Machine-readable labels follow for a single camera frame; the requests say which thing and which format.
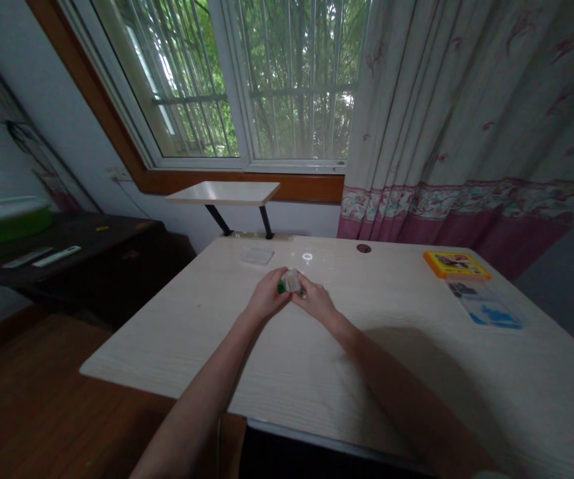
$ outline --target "green trees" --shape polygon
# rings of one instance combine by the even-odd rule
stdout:
[[[172,98],[161,103],[176,123],[179,149],[237,156],[207,1],[122,1],[138,3],[147,23],[149,38],[140,42],[150,42],[159,62],[150,68],[169,83],[161,90]],[[255,157],[346,158],[369,0],[228,1]]]

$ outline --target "baseboard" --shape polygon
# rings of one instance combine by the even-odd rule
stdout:
[[[49,312],[45,308],[32,304],[2,320],[0,322],[0,347],[48,315]]]

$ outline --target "forearm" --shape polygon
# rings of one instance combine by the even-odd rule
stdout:
[[[480,470],[497,470],[473,434],[404,365],[340,313],[327,321],[327,328],[396,429],[439,476],[472,477]]]
[[[131,477],[188,476],[226,411],[240,367],[260,320],[243,312],[149,443]]]

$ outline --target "remote control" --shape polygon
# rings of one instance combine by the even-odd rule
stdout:
[[[32,259],[36,259],[39,256],[43,256],[45,253],[47,253],[48,251],[51,251],[52,248],[51,246],[46,246],[46,247],[42,247],[39,249],[36,249],[34,251],[32,251],[31,253],[26,254],[25,256],[21,256],[18,257],[17,259],[14,259],[13,261],[10,261],[9,263],[5,263],[3,265],[3,267],[5,269],[13,269],[19,266],[23,266],[24,264],[29,263]]]
[[[32,266],[36,267],[44,267],[50,265],[66,256],[72,255],[74,253],[78,253],[82,248],[80,246],[70,246],[67,249],[59,251],[58,253],[54,253],[41,261],[37,261],[36,263],[32,263]]]

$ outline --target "green basin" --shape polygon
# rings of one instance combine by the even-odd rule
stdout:
[[[0,243],[30,236],[52,224],[48,201],[36,196],[0,200]]]

